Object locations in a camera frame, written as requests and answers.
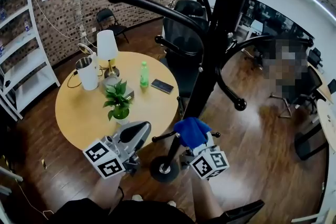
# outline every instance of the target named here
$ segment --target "potted plant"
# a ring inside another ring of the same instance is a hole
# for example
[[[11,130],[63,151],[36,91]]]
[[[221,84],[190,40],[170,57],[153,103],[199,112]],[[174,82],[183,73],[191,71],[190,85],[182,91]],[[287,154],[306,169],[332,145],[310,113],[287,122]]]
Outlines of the potted plant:
[[[130,100],[124,97],[126,92],[127,81],[124,83],[121,80],[115,85],[108,85],[106,88],[107,101],[104,103],[104,108],[107,106],[112,107],[108,113],[108,118],[112,117],[121,125],[129,122],[128,115],[130,114]]]

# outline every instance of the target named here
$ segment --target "wooden floor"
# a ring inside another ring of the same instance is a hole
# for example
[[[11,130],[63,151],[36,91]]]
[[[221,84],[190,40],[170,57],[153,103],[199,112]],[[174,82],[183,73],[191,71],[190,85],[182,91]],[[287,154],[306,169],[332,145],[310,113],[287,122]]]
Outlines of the wooden floor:
[[[162,21],[143,25],[127,32],[130,44],[118,38],[120,50],[136,51],[156,59],[163,48],[154,42],[161,33]],[[80,56],[58,67],[55,72],[62,83],[74,69]],[[306,114],[297,111],[294,119],[279,119],[281,100],[268,98],[270,88],[261,71],[251,70],[251,62],[237,54],[223,70],[228,85],[246,98],[247,109],[236,111],[218,86],[210,96],[201,119],[222,136],[216,143],[225,151],[230,169],[210,180],[213,191],[225,210],[262,199],[264,208],[251,223],[289,223],[292,218],[316,213],[326,165],[325,151],[302,162],[293,148],[295,133],[305,123]],[[69,200],[86,197],[99,176],[82,152],[72,146],[60,132],[55,119],[58,88],[49,90],[31,106],[17,124],[23,140],[25,161],[17,165],[24,177],[23,189],[40,210],[57,211]],[[323,141],[319,134],[315,144]],[[151,144],[140,153],[142,170],[134,177],[126,176],[121,186],[126,198],[140,194],[150,200],[175,200],[177,206],[194,218],[191,186],[187,172],[170,184],[161,184],[149,174],[150,161],[166,152],[170,142]],[[47,169],[44,170],[41,160]],[[7,211],[17,223],[43,222],[43,216],[30,208],[14,184]]]

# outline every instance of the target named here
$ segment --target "blue towel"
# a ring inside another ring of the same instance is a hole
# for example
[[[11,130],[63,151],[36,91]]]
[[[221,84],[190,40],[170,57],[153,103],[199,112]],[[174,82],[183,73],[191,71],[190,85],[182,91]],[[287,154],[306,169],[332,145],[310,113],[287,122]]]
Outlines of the blue towel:
[[[194,149],[207,142],[206,133],[211,128],[198,118],[187,118],[174,125],[174,131],[181,135],[180,144]]]

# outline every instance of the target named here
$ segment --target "desk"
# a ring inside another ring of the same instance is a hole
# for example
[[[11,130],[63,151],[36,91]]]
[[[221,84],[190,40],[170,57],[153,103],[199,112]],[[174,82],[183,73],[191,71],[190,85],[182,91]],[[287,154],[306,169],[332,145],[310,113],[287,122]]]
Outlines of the desk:
[[[146,61],[149,69],[150,83],[154,79],[162,80],[174,87],[170,94],[149,86],[144,90],[140,87],[141,62]],[[134,90],[134,99],[130,106],[130,121],[149,121],[152,131],[143,146],[152,142],[153,136],[160,136],[171,124],[178,107],[178,87],[173,74],[162,63],[147,55],[136,52],[120,51],[115,65],[120,70],[120,77],[127,80]],[[107,61],[99,61],[103,67]],[[67,87],[69,78],[61,85],[55,105],[57,124],[65,138],[75,147],[84,150],[95,139],[111,135],[119,125],[107,114],[109,107],[103,108],[106,101],[101,85],[93,91],[86,91],[82,86]],[[80,82],[78,76],[73,76],[69,82],[75,86]]]
[[[320,71],[318,71],[314,66],[312,66],[310,63],[308,63],[308,66],[312,67],[316,73],[319,75],[321,81],[322,81],[322,85],[320,87],[318,87],[318,92],[326,99],[328,100],[330,103],[333,104],[333,101],[332,101],[332,97],[331,97],[331,93],[329,91],[329,88],[328,88],[328,84],[327,82],[325,81],[325,78],[324,76],[321,74]]]
[[[336,151],[336,118],[326,102],[319,99],[317,101],[317,112],[320,118],[320,123],[311,129],[307,134],[296,134],[295,150],[301,160],[307,160],[317,152],[330,145]],[[319,130],[323,129],[323,133],[327,142],[319,146],[313,151],[310,151],[308,139],[315,135]]]

